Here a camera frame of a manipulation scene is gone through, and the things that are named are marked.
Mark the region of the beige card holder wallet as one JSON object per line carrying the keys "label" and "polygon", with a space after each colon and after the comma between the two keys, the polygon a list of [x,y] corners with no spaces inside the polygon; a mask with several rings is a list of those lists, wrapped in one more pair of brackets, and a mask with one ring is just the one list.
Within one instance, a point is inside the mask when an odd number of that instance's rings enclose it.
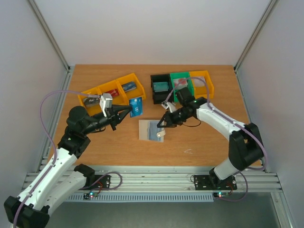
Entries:
{"label": "beige card holder wallet", "polygon": [[164,142],[164,128],[158,128],[160,120],[139,120],[139,140]]}

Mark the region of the blue VIP credit card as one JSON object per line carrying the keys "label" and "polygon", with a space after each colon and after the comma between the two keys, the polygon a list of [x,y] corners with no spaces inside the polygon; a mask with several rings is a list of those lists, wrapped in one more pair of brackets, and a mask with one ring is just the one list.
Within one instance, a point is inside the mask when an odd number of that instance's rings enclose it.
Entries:
{"label": "blue VIP credit card", "polygon": [[136,97],[129,100],[129,104],[132,107],[130,117],[137,117],[143,114],[143,99],[142,97]]}

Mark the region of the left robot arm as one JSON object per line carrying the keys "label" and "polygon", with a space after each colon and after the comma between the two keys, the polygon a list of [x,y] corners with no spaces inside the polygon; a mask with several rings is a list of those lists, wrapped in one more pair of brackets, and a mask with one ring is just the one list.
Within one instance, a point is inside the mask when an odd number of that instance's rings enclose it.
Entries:
{"label": "left robot arm", "polygon": [[13,227],[44,228],[50,216],[71,194],[94,187],[95,170],[84,164],[76,166],[62,182],[58,180],[88,147],[88,134],[97,133],[108,125],[116,130],[131,110],[129,105],[112,105],[89,116],[84,107],[73,107],[64,135],[49,162],[24,191],[5,200],[4,209]]}

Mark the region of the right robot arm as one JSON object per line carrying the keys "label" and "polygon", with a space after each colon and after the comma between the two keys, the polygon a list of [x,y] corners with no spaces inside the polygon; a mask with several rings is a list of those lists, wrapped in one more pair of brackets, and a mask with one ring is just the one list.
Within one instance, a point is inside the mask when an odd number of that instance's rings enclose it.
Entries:
{"label": "right robot arm", "polygon": [[173,128],[182,125],[189,118],[207,123],[228,140],[228,157],[209,171],[208,182],[213,189],[221,188],[235,173],[247,169],[262,159],[265,149],[258,127],[232,119],[217,109],[204,97],[195,98],[188,88],[176,92],[181,105],[179,109],[167,100],[161,103],[166,110],[157,124],[159,128]]}

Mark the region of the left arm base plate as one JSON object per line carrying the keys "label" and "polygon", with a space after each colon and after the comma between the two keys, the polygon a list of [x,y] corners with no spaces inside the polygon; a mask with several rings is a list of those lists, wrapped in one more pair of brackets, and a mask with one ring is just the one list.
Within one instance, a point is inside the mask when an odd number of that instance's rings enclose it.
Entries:
{"label": "left arm base plate", "polygon": [[104,189],[110,188],[111,175],[95,175],[86,182],[85,186],[80,190],[98,190],[101,187]]}

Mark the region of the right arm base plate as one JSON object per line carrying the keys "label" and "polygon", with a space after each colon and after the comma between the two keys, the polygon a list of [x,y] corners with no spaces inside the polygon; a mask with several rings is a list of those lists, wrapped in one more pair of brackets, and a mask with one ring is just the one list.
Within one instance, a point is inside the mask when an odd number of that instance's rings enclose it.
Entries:
{"label": "right arm base plate", "polygon": [[212,180],[209,175],[194,175],[195,190],[237,190],[234,176],[224,180]]}

